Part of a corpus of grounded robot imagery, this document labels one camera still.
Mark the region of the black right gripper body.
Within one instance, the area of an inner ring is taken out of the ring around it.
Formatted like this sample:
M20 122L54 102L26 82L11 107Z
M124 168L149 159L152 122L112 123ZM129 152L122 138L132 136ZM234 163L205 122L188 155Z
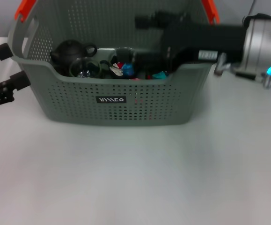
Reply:
M246 32L242 26L174 22L163 32L161 53L169 70L190 62L217 62L218 57L200 57L200 51L225 53L227 63L239 63L243 59Z

